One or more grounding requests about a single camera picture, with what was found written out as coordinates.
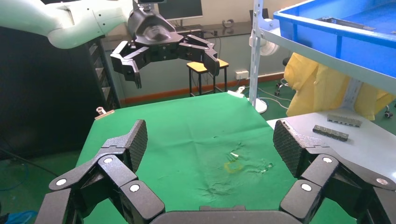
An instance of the black cabinet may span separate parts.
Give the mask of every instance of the black cabinet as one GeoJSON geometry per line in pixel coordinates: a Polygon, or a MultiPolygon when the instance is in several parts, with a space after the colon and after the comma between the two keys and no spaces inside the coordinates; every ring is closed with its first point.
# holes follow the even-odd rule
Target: black cabinet
{"type": "Polygon", "coordinates": [[[57,49],[44,36],[0,28],[0,46],[3,149],[23,157],[80,150],[96,108],[120,106],[99,39],[57,49]]]}

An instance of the yellow jacket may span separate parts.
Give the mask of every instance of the yellow jacket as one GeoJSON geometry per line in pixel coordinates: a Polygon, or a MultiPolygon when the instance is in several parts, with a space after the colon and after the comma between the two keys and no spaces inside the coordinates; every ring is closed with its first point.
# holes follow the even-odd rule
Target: yellow jacket
{"type": "MultiPolygon", "coordinates": [[[[284,77],[289,86],[297,91],[287,110],[288,116],[341,107],[350,79],[337,70],[296,53],[287,64],[284,77]]],[[[374,120],[375,115],[395,98],[394,95],[363,83],[354,108],[361,116],[374,120]]]]}

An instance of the computer monitor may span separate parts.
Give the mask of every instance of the computer monitor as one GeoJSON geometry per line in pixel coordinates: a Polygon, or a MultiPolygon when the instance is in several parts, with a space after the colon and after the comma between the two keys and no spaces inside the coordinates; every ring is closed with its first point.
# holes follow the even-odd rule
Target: computer monitor
{"type": "Polygon", "coordinates": [[[201,0],[167,0],[158,10],[169,21],[203,17],[201,0]]]}

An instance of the orange baseboard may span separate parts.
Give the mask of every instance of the orange baseboard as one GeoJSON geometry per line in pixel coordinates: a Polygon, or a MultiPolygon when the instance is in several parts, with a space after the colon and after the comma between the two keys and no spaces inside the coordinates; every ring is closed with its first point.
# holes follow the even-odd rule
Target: orange baseboard
{"type": "MultiPolygon", "coordinates": [[[[260,77],[258,79],[258,82],[268,82],[268,81],[274,81],[274,80],[280,80],[283,78],[283,74],[279,75],[272,75],[272,76],[265,76],[265,77],[260,77]]],[[[231,81],[227,82],[227,87],[234,87],[236,85],[247,85],[249,84],[249,80],[241,80],[239,81],[231,81]]],[[[219,88],[224,88],[225,83],[218,83],[216,84],[217,87],[219,88]]],[[[202,86],[202,91],[209,91],[213,89],[213,85],[203,85],[202,86]]],[[[193,92],[198,92],[198,87],[193,87],[192,88],[193,92]]],[[[188,95],[190,93],[190,89],[180,89],[180,90],[172,90],[172,91],[167,91],[167,92],[159,92],[159,93],[154,93],[154,94],[149,94],[149,95],[144,95],[144,96],[138,96],[138,97],[130,97],[126,98],[124,100],[120,100],[121,105],[130,105],[130,104],[136,104],[144,101],[150,101],[150,100],[157,100],[161,98],[166,98],[166,97],[174,97],[174,96],[179,96],[179,95],[188,95]]]]}

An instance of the green tablecloth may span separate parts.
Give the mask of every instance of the green tablecloth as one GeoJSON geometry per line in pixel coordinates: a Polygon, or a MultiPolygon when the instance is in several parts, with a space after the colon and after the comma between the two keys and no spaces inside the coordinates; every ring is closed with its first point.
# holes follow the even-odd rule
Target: green tablecloth
{"type": "MultiPolygon", "coordinates": [[[[90,160],[108,138],[126,134],[137,119],[146,120],[148,130],[137,175],[167,211],[198,210],[200,205],[277,210],[295,181],[274,149],[273,130],[245,98],[227,93],[117,110],[94,122],[78,165],[90,160]]],[[[125,221],[106,200],[85,223],[125,221]]],[[[312,223],[355,221],[325,200],[312,223]]]]}

